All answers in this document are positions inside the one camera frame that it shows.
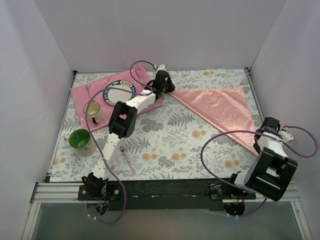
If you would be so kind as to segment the pink handled utensil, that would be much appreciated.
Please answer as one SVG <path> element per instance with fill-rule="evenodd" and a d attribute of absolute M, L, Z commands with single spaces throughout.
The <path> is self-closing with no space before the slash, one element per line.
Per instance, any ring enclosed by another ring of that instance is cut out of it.
<path fill-rule="evenodd" d="M 123 156 L 124 156 L 124 158 L 125 158 L 126 162 L 128 163 L 128 165 L 129 165 L 130 169 L 132 170 L 132 172 L 135 172 L 135 171 L 136 171 L 136 169 L 135 169 L 135 167 L 134 167 L 134 165 L 133 165 L 132 161 L 129 159 L 129 157 L 128 157 L 127 153 L 126 153 L 123 149 L 121 150 L 121 152 L 122 152 L 122 154 L 123 154 Z"/>

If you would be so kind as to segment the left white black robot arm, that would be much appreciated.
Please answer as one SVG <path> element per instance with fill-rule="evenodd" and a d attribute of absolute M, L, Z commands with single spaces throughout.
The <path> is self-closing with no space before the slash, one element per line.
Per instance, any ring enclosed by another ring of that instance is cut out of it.
<path fill-rule="evenodd" d="M 144 90 L 135 93 L 131 100 L 118 101 L 115 104 L 108 123 L 109 134 L 106 144 L 103 149 L 99 149 L 101 159 L 90 174 L 82 178 L 86 192 L 95 200 L 101 200 L 106 196 L 107 181 L 113 174 L 108 163 L 116 157 L 123 141 L 133 134 L 138 113 L 161 99 L 164 94 L 174 90 L 175 86 L 169 72 L 159 66 L 151 85 L 145 85 Z"/>

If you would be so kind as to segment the salmon pink satin napkin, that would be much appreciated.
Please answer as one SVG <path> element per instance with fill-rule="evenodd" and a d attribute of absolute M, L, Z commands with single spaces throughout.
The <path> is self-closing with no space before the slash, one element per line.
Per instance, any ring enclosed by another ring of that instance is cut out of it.
<path fill-rule="evenodd" d="M 241 88 L 176 89 L 170 95 L 222 133 L 256 130 Z"/>

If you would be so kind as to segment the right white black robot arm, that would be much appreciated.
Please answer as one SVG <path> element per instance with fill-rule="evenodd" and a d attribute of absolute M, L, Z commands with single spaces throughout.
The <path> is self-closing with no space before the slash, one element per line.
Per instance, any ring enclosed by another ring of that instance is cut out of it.
<path fill-rule="evenodd" d="M 279 201 L 298 167 L 283 149 L 285 143 L 293 140 L 294 137 L 281 128 L 279 120 L 265 117 L 254 135 L 253 148 L 258 156 L 247 173 L 238 171 L 231 175 L 227 195 L 237 199 L 244 192 L 254 192 Z"/>

